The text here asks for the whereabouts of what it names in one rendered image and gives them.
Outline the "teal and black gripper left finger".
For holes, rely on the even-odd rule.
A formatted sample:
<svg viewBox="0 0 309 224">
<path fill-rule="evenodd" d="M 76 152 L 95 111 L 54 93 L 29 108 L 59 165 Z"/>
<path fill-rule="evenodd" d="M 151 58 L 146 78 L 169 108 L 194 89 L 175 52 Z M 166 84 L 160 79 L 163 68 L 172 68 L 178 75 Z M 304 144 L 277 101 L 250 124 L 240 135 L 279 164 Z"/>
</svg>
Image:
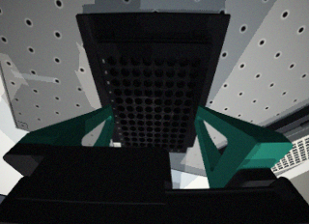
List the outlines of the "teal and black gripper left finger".
<svg viewBox="0 0 309 224">
<path fill-rule="evenodd" d="M 109 147 L 115 125 L 110 104 L 63 122 L 28 132 L 17 143 L 82 146 L 82 138 L 104 121 L 104 126 L 94 146 Z"/>
</svg>

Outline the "white well plate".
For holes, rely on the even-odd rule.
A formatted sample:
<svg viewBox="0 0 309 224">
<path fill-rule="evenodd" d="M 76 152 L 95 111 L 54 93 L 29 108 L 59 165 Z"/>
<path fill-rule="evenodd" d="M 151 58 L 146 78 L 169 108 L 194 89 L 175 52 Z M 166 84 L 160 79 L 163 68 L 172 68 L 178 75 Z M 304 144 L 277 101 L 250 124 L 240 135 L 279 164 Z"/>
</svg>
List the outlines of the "white well plate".
<svg viewBox="0 0 309 224">
<path fill-rule="evenodd" d="M 309 160 L 309 125 L 299 126 L 285 135 L 292 143 L 292 149 L 271 168 L 273 173 L 296 166 Z"/>
</svg>

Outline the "black well plate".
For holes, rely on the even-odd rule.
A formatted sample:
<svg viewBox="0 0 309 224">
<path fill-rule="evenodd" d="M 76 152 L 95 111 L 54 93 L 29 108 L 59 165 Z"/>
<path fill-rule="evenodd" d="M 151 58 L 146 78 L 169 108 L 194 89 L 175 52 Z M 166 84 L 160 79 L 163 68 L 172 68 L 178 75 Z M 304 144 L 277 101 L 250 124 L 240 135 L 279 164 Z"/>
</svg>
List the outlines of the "black well plate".
<svg viewBox="0 0 309 224">
<path fill-rule="evenodd" d="M 212 40 L 100 38 L 96 47 L 121 147 L 186 154 Z"/>
</svg>

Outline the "dark grey perforated base plate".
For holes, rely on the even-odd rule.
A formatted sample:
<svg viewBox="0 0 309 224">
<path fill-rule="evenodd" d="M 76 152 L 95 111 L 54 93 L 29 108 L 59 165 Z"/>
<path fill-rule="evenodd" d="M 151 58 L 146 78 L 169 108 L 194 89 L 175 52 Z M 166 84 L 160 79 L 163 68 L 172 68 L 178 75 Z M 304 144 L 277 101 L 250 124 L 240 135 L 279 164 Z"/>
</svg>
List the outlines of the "dark grey perforated base plate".
<svg viewBox="0 0 309 224">
<path fill-rule="evenodd" d="M 309 106 L 309 0 L 0 0 L 0 75 L 17 129 L 101 108 L 77 14 L 230 14 L 206 107 L 266 127 Z"/>
</svg>

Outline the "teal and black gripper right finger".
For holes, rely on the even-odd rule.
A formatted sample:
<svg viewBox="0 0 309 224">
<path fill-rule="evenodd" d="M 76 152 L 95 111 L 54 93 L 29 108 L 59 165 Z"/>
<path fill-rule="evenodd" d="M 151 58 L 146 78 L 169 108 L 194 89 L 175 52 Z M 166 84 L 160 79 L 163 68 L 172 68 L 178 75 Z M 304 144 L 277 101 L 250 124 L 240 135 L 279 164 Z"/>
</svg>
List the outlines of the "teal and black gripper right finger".
<svg viewBox="0 0 309 224">
<path fill-rule="evenodd" d="M 227 138 L 221 155 L 205 122 Z M 198 105 L 196 134 L 210 188 L 224 188 L 239 170 L 271 169 L 293 147 L 282 133 Z"/>
</svg>

